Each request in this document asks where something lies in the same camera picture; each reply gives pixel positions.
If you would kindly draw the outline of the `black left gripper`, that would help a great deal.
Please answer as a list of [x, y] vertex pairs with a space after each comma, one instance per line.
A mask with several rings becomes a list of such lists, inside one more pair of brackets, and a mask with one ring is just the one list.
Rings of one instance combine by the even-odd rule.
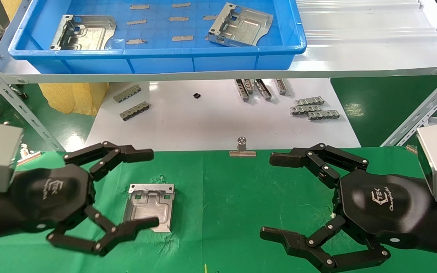
[[[118, 244], [134, 241], [141, 230], [159, 225], [157, 217], [132, 220], [115, 225], [97, 211], [95, 187], [120, 163], [146, 162], [154, 159], [152, 149], [136, 150], [132, 145], [115, 145], [109, 141], [63, 156], [66, 166], [58, 169], [18, 171], [12, 182], [12, 203], [22, 214], [23, 232], [54, 229], [48, 242], [64, 250], [105, 256]], [[79, 166], [97, 161], [90, 174]], [[97, 241], [66, 235], [86, 218], [105, 234]]]

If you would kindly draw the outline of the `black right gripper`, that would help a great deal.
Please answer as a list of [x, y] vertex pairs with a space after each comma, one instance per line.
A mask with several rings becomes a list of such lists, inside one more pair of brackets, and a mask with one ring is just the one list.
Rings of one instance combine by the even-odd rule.
[[[321, 273], [340, 273], [380, 266], [387, 261], [391, 254], [379, 243], [399, 249], [423, 246], [423, 220], [431, 205], [431, 193], [424, 180], [362, 171], [369, 165], [367, 159], [324, 143], [294, 147], [288, 153], [273, 152], [269, 164], [307, 168], [329, 189], [339, 188], [340, 216], [310, 237], [283, 229], [261, 228], [260, 238], [280, 243], [287, 255], [306, 259]], [[351, 173], [340, 179], [331, 166]], [[323, 251], [323, 244], [341, 229], [367, 249], [333, 256]]]

